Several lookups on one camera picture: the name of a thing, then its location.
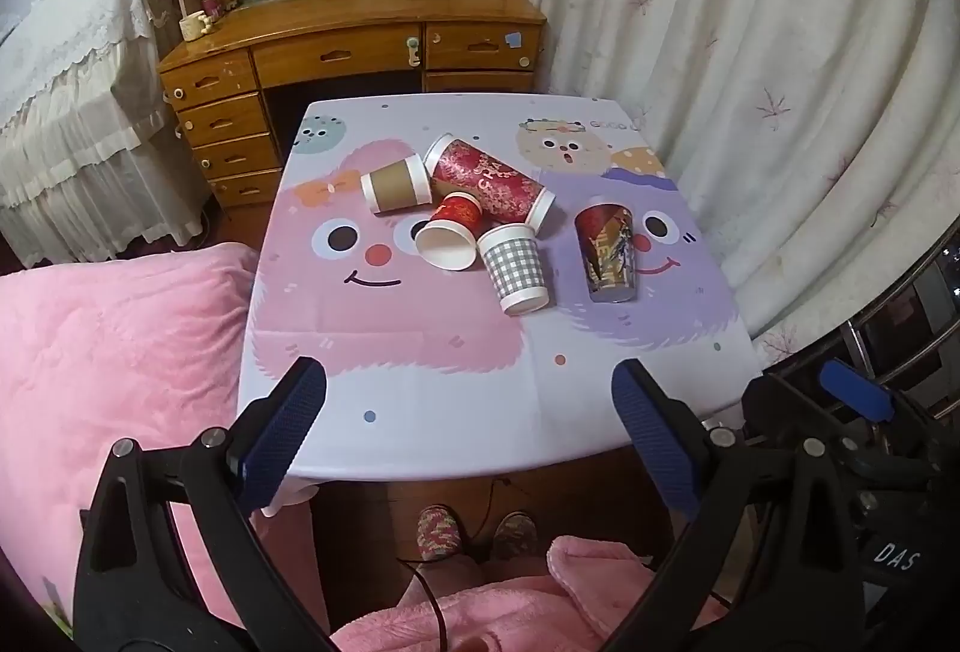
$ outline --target leg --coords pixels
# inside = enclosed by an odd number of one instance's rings
[[[464,555],[460,526],[453,511],[445,506],[429,506],[416,523],[416,548],[424,562],[416,571],[424,577],[434,598],[452,596],[483,584],[480,567]],[[415,606],[426,601],[427,593],[415,576],[397,606]]]
[[[493,533],[490,560],[483,565],[487,583],[521,576],[546,576],[546,558],[539,554],[536,524],[522,511],[509,513]]]

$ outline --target gray gingham cup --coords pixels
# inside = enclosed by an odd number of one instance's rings
[[[531,227],[495,227],[477,241],[477,246],[507,316],[520,316],[549,304],[544,268]]]

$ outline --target pink blanket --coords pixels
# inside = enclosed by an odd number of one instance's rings
[[[549,576],[512,579],[438,601],[450,649],[481,639],[488,652],[594,652],[654,579],[626,545],[571,536],[554,540],[547,567]],[[697,625],[723,613],[709,599]],[[429,603],[375,612],[333,634],[342,652],[434,652],[439,639]]]
[[[254,251],[224,244],[0,278],[0,548],[65,618],[78,513],[109,446],[125,436],[183,446],[232,423],[254,270]],[[192,516],[175,515],[208,607],[237,622]],[[277,567],[324,621],[308,506],[261,524]]]

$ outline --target desk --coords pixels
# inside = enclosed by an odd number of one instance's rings
[[[529,92],[544,21],[526,0],[277,0],[181,43],[160,78],[221,206],[270,203],[285,152],[267,90],[418,71],[422,91]]]
[[[287,489],[507,473],[624,446],[610,385],[628,357],[702,417],[733,405],[760,372],[683,197],[618,104],[407,95],[319,102],[306,115],[306,131],[319,117],[332,133],[323,145],[301,133],[284,169],[238,399],[242,410],[266,396],[299,355],[325,366],[326,403]],[[412,230],[429,209],[368,210],[360,174],[422,155],[448,131],[557,195],[538,239],[550,307],[507,317],[482,265],[448,273],[420,259]],[[575,140],[572,162],[547,139]],[[644,235],[635,302],[587,295],[572,218],[597,196],[632,208]]]

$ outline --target wooden desk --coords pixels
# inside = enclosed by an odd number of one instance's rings
[[[265,89],[419,71],[424,91],[529,92],[544,23],[526,0],[277,0],[181,43],[160,78],[221,205],[270,203],[281,161]]]

